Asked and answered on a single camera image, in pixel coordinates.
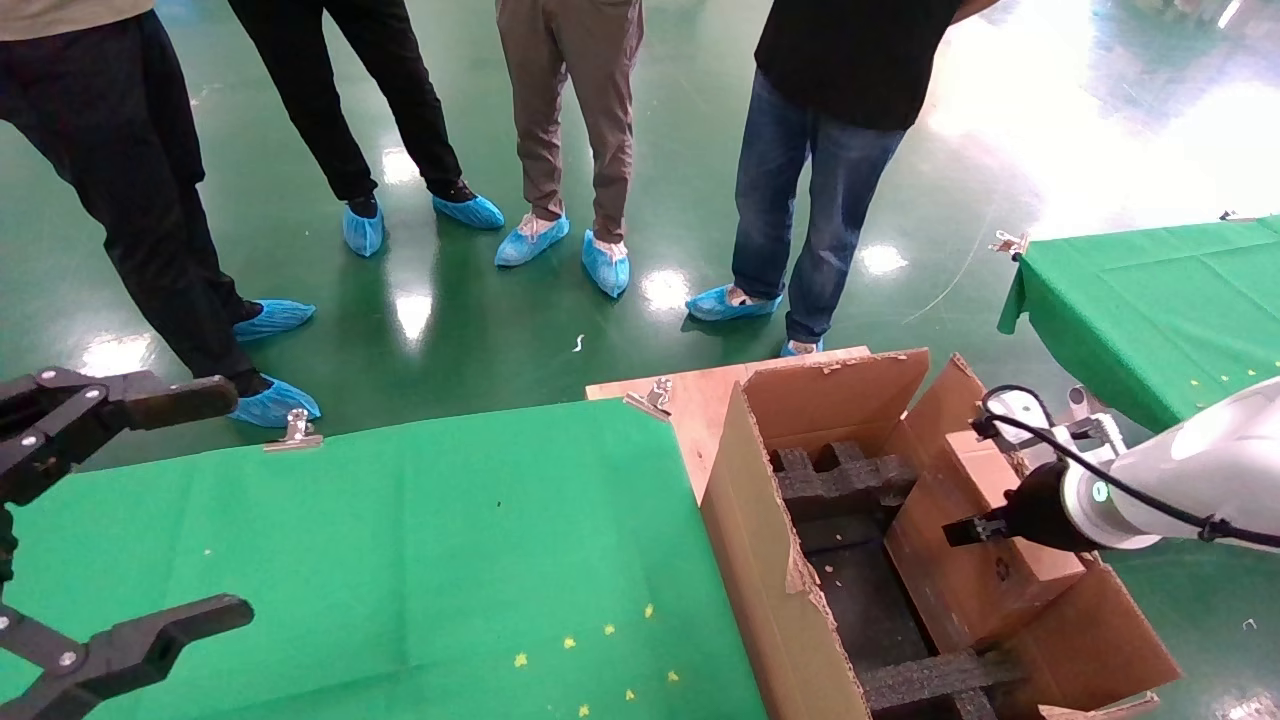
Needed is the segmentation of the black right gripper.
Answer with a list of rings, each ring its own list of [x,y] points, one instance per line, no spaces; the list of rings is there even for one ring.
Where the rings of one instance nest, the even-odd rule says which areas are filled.
[[[1046,462],[1032,470],[1016,489],[1007,491],[1002,509],[963,518],[942,527],[952,548],[1023,538],[1059,551],[1079,550],[1079,530],[1062,501],[1066,460]]]

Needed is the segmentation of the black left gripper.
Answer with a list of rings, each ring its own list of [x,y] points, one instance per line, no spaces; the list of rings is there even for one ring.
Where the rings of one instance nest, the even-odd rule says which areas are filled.
[[[232,413],[236,387],[215,375],[173,386],[151,372],[91,377],[45,368],[3,383],[1,501],[27,506],[127,430],[156,430]],[[0,584],[14,578],[14,516],[0,509]],[[119,623],[79,643],[3,606],[1,647],[40,667],[3,703],[4,719],[84,719],[101,703],[164,682],[183,650],[247,626],[253,606],[215,594]]]

